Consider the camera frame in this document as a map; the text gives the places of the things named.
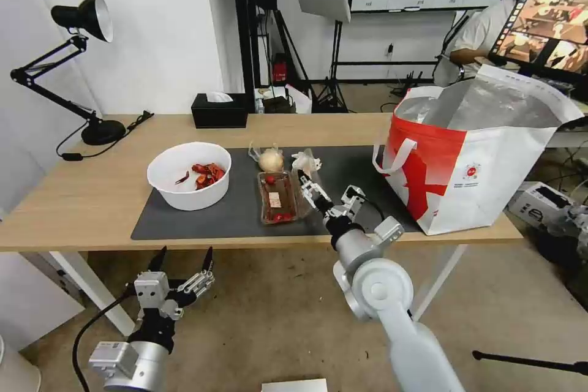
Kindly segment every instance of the computer screen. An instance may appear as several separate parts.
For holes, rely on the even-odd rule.
[[[517,0],[488,57],[576,82],[588,73],[588,0]]]

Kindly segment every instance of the bag handle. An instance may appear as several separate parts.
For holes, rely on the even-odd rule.
[[[402,166],[408,159],[410,152],[415,148],[417,148],[417,142],[413,141],[412,139],[405,138],[404,141],[402,141],[402,145],[398,149],[398,153],[396,154],[394,161],[392,161],[392,165],[390,166],[390,168],[382,168],[378,165],[378,162],[376,161],[378,152],[380,151],[380,145],[374,144],[372,164],[374,165],[374,168],[378,171],[378,173],[382,175],[387,175],[389,173],[396,172],[397,170],[402,168]]]

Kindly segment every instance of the concrete floor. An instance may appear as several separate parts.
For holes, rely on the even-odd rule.
[[[379,111],[385,85],[344,85],[349,108]],[[557,176],[557,153],[541,158],[536,175]],[[577,184],[566,179],[568,191]],[[441,248],[395,245],[399,262],[419,286]],[[152,252],[93,252],[89,263],[113,293],[144,270]],[[165,270],[187,277],[203,252],[170,252]],[[216,284],[176,327],[167,392],[258,391],[263,382],[325,377],[331,392],[396,391],[378,323],[358,323],[331,274],[328,247],[215,252]],[[124,307],[137,312],[136,301]],[[77,331],[94,306],[28,347],[43,392],[81,390],[71,367]],[[473,349],[563,362],[588,359],[588,315],[529,244],[472,246],[446,281],[422,322],[435,332],[469,392],[588,390],[578,374],[475,361]],[[106,319],[82,340],[85,361],[99,340],[120,335]],[[100,378],[84,368],[91,390]]]

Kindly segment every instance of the onion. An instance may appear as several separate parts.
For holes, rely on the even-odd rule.
[[[259,156],[259,167],[266,173],[284,170],[284,157],[277,149],[267,149]]]

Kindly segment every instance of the person's arm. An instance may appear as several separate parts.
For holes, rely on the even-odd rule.
[[[482,56],[485,57],[488,55],[485,51],[481,49],[458,49],[449,55],[449,60],[455,64],[470,64],[475,62],[475,58]]]
[[[471,64],[477,56],[487,56],[487,52],[480,49],[488,33],[488,18],[484,12],[470,18],[458,34],[449,55],[449,60],[455,64]]]

